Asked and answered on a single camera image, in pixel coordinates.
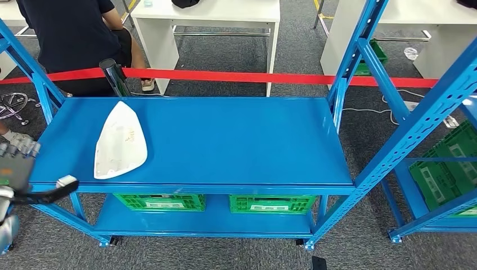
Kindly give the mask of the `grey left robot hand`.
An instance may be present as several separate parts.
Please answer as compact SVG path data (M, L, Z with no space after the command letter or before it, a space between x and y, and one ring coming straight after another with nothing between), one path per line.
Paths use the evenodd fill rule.
M1 186L26 193L30 190L29 177L41 144L31 139L1 143Z

